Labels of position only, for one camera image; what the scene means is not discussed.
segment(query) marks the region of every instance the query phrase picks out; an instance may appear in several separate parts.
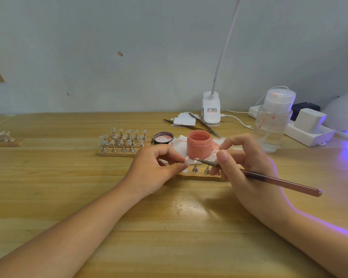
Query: pink jar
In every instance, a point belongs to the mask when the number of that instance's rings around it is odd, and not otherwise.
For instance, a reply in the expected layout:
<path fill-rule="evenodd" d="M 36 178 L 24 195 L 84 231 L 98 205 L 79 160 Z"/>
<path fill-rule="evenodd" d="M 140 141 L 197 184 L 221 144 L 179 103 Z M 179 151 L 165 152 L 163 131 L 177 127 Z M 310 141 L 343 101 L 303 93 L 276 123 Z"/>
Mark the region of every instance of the pink jar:
<path fill-rule="evenodd" d="M 194 130 L 188 134 L 187 155 L 191 158 L 204 160 L 212 151 L 212 139 L 207 131 Z"/>

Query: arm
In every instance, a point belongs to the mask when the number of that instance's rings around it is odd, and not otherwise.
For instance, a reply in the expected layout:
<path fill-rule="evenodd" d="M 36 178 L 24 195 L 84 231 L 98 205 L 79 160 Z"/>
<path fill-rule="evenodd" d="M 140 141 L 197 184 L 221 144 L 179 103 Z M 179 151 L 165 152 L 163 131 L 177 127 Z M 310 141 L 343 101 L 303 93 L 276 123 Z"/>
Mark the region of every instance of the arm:
<path fill-rule="evenodd" d="M 232 145 L 242 145 L 243 151 L 224 150 Z M 329 272 L 348 278 L 348 231 L 295 209 L 282 188 L 247 179 L 237 163 L 247 170 L 278 177 L 273 161 L 251 135 L 230 137 L 219 149 L 222 177 L 229 179 L 245 208 Z M 210 174 L 217 172 L 212 168 Z"/>
<path fill-rule="evenodd" d="M 74 276 L 122 215 L 187 167 L 176 162 L 184 157 L 169 145 L 140 149 L 115 188 L 0 259 L 0 278 Z"/>

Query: clear plastic bottle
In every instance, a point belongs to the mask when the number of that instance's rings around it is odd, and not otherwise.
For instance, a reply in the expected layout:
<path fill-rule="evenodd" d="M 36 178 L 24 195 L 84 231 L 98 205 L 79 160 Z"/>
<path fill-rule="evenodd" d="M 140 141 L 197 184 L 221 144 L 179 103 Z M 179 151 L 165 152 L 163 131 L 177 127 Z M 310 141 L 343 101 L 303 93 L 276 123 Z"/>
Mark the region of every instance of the clear plastic bottle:
<path fill-rule="evenodd" d="M 255 120 L 254 136 L 267 153 L 275 152 L 290 121 L 291 106 L 296 94 L 291 90 L 272 89 L 267 92 Z"/>

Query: person's left hand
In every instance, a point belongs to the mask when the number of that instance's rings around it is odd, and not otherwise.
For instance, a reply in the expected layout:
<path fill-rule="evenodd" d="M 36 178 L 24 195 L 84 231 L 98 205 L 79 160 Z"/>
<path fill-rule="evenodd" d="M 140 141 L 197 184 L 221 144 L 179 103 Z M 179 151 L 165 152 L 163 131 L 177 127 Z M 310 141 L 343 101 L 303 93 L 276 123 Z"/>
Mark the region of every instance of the person's left hand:
<path fill-rule="evenodd" d="M 159 159 L 169 163 L 165 165 Z M 185 158 L 170 145 L 158 144 L 142 147 L 134 157 L 130 168 L 120 185 L 141 198 L 158 190 L 167 180 L 188 166 Z"/>

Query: fingernail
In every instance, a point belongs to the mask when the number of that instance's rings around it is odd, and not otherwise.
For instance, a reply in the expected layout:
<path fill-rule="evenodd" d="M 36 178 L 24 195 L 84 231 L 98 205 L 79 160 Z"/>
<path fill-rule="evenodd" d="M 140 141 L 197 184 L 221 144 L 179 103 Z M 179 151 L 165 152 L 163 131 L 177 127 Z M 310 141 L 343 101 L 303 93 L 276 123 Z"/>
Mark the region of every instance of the fingernail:
<path fill-rule="evenodd" d="M 226 162 L 228 160 L 228 154 L 225 150 L 219 150 L 217 153 L 217 159 L 220 163 Z"/>
<path fill-rule="evenodd" d="M 186 157 L 186 160 L 185 160 L 185 165 L 188 167 L 190 165 L 190 156 L 187 156 Z"/>

